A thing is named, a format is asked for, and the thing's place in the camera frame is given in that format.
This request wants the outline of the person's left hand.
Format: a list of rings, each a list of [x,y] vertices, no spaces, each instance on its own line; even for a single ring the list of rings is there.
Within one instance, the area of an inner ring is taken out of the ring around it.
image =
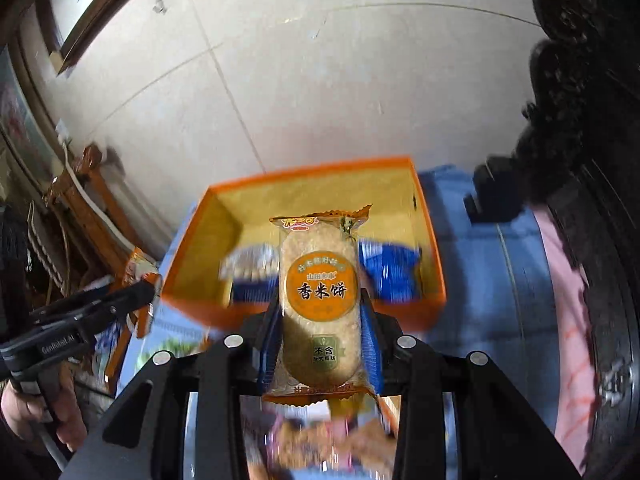
[[[60,391],[50,408],[58,418],[56,436],[70,451],[75,452],[87,437],[87,428],[82,420],[77,403],[73,375],[66,364],[60,369]],[[38,396],[19,393],[11,384],[3,389],[1,413],[9,430],[27,446],[29,451],[44,451],[40,437],[35,433],[35,423],[42,422],[46,407]]]

